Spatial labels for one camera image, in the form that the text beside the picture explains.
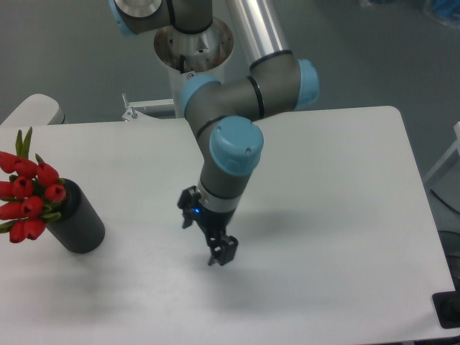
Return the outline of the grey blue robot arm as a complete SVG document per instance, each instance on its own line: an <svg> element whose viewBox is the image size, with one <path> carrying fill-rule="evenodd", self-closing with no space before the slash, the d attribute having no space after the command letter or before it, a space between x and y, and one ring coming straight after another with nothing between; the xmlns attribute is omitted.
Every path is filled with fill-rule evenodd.
<svg viewBox="0 0 460 345"><path fill-rule="evenodd" d="M175 105L188 122L204 163L197 185L178 200L184 226L197 224L211 264L225 265L238 241L226 233L264 138L257 122L286 111L302 111L319 95L313 64L293 56L272 1L228 1L249 63L249 75L222 83L212 70L224 61L221 24L211 1L111 1L126 35L165 32L170 66L185 78Z"/></svg>

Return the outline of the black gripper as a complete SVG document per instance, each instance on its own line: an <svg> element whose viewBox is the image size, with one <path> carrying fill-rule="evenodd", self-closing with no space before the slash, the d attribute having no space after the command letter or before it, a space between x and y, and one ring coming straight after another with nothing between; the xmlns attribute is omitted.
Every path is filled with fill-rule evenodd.
<svg viewBox="0 0 460 345"><path fill-rule="evenodd" d="M224 266L234 259L238 247L237 238L226 233L236 209L212 211L210 206L201 203L201 197L202 193L195 185L182 191L178 200L178 208L183 212L182 227L188 228L196 222L211 252L208 266Z"/></svg>

